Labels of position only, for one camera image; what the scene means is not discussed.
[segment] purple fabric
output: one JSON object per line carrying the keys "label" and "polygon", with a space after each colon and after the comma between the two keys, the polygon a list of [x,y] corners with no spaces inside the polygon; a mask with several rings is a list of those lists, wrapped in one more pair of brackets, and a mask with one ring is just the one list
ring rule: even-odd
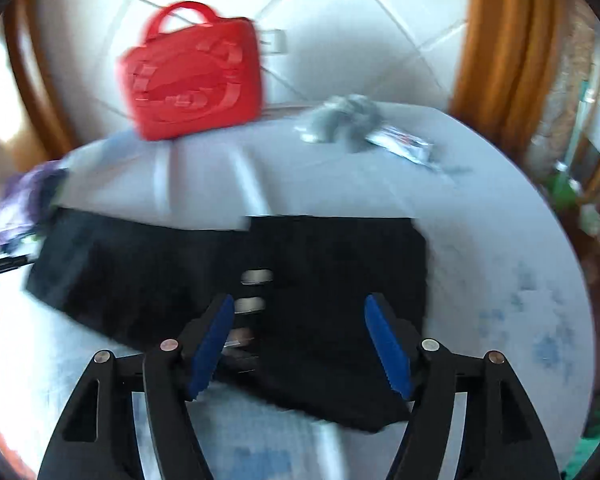
{"label": "purple fabric", "polygon": [[64,171],[60,169],[60,161],[52,160],[9,178],[0,199],[0,246],[35,227],[42,215],[42,184],[58,171]]}

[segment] black garment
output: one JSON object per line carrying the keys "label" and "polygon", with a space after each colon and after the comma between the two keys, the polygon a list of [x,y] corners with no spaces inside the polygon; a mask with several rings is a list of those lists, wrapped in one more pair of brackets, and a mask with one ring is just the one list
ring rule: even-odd
{"label": "black garment", "polygon": [[[84,325],[145,350],[177,336],[218,292],[259,296],[236,315],[257,356],[242,371],[224,356],[219,380],[270,402],[366,431],[408,410],[388,385],[366,330],[367,294],[384,293],[420,330],[424,238],[410,219],[256,217],[249,231],[181,231],[59,210],[28,290]],[[244,270],[273,280],[241,285]]]}

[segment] red bag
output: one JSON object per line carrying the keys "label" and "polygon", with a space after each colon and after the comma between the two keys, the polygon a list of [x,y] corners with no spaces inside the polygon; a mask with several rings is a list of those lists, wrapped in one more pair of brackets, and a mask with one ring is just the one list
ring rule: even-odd
{"label": "red bag", "polygon": [[[160,32],[166,17],[193,9],[204,23]],[[120,60],[122,91],[144,139],[161,140],[256,119],[262,109],[257,39],[251,20],[220,18],[198,2],[158,12],[144,44]]]}

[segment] blue fingertip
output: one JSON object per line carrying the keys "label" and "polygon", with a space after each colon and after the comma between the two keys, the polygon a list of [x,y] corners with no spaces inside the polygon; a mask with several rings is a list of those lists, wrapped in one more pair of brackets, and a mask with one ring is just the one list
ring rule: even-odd
{"label": "blue fingertip", "polygon": [[413,389],[409,358],[398,343],[380,305],[371,295],[365,301],[365,321],[391,389],[398,392],[402,399],[408,400]]}
{"label": "blue fingertip", "polygon": [[195,399],[211,382],[213,372],[218,365],[222,349],[233,327],[235,308],[233,298],[226,296],[222,306],[211,321],[209,330],[202,339],[192,359],[192,373],[189,382],[189,394]]}

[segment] red handle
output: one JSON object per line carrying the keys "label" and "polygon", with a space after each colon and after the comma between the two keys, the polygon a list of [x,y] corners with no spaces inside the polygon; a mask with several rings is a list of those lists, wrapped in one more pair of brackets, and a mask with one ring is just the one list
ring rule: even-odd
{"label": "red handle", "polygon": [[166,17],[176,9],[196,10],[202,15],[203,19],[205,19],[204,23],[213,23],[221,19],[211,7],[201,4],[200,2],[176,2],[175,4],[171,4],[168,7],[161,9],[160,12],[153,16],[152,20],[148,22],[146,34],[144,36],[145,43],[154,40],[160,35],[160,25]]}

